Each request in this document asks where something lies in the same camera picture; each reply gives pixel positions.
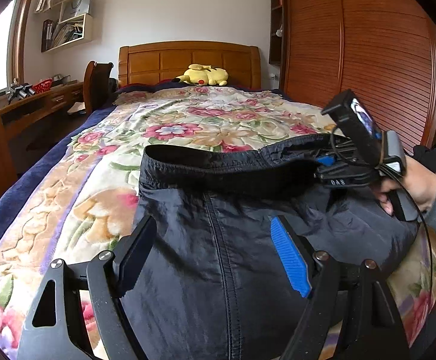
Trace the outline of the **person right hand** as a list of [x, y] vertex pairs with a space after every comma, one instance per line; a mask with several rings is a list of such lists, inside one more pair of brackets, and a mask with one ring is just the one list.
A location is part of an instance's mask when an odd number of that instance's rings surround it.
[[406, 173], [400, 184], [383, 179], [372, 186], [375, 198], [388, 215], [393, 215], [393, 204], [387, 193], [395, 189], [406, 189], [421, 212], [429, 211], [436, 200], [436, 174], [409, 156], [406, 157], [406, 165]]

